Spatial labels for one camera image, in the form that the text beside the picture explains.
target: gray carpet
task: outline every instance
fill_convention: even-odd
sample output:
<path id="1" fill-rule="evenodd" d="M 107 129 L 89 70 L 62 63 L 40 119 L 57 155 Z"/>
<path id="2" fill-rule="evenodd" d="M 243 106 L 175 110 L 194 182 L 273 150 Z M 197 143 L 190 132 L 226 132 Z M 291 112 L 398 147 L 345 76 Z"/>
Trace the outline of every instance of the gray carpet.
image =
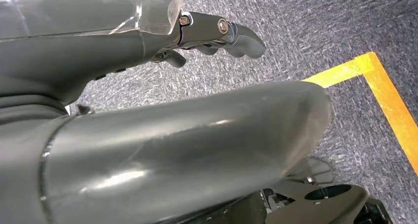
<path id="1" fill-rule="evenodd" d="M 300 80 L 375 51 L 417 121 L 418 0 L 184 1 L 186 10 L 251 26 L 268 46 L 265 56 L 185 52 L 182 69 L 146 64 L 109 75 L 89 83 L 79 103 L 104 112 Z M 334 118 L 314 155 L 332 164 L 338 183 L 359 184 L 383 201 L 394 223 L 416 223 L 418 178 L 365 80 L 329 91 Z"/>

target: yellow floor marking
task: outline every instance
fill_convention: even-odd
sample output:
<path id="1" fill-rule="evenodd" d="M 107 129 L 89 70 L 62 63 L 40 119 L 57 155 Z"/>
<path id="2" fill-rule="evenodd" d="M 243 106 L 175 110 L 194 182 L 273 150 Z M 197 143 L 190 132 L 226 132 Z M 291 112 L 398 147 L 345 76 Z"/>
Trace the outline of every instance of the yellow floor marking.
<path id="1" fill-rule="evenodd" d="M 418 175 L 418 126 L 374 52 L 360 55 L 303 81 L 329 87 L 359 75 L 363 75 L 369 84 L 393 133 Z"/>

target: robotic hand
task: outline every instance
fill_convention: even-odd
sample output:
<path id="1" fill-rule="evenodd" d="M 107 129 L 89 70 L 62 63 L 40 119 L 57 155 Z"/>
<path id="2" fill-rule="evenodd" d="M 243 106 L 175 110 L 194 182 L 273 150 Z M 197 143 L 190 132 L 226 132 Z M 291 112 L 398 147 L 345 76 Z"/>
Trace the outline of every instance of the robotic hand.
<path id="1" fill-rule="evenodd" d="M 234 57 L 246 55 L 253 59 L 261 57 L 266 50 L 263 41 L 251 29 L 219 16 L 183 12 L 178 22 L 180 41 L 174 48 L 197 49 L 206 55 L 224 48 Z M 172 49 L 157 53 L 151 61 L 166 61 L 176 68 L 186 63 L 186 59 Z"/>

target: black mechanical part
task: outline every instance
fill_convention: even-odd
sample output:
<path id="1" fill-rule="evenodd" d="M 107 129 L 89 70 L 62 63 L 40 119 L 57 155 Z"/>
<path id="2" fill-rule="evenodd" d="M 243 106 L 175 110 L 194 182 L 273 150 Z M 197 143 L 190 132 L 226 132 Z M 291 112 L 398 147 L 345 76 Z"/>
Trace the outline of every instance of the black mechanical part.
<path id="1" fill-rule="evenodd" d="M 266 208 L 259 192 L 158 224 L 264 224 Z"/>
<path id="2" fill-rule="evenodd" d="M 151 60 L 151 62 L 154 63 L 160 63 L 163 61 L 169 63 L 174 68 L 181 68 L 186 64 L 186 58 L 174 50 L 157 53 Z"/>
<path id="3" fill-rule="evenodd" d="M 278 202 L 269 205 L 277 209 L 266 224 L 392 224 L 383 204 L 358 186 L 284 181 L 271 190 Z"/>

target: screw head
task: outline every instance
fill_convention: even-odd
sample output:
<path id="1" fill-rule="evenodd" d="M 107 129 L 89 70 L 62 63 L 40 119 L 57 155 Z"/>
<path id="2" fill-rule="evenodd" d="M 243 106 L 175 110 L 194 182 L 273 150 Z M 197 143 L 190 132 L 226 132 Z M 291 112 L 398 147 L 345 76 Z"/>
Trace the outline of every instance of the screw head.
<path id="1" fill-rule="evenodd" d="M 226 34 L 226 33 L 228 32 L 228 28 L 229 28 L 229 26 L 228 26 L 228 22 L 227 22 L 225 19 L 221 18 L 221 19 L 218 21 L 218 28 L 219 28 L 219 31 L 220 31 L 222 34 Z"/>
<path id="2" fill-rule="evenodd" d="M 180 17 L 180 25 L 186 26 L 190 24 L 190 19 L 187 16 L 181 16 Z"/>

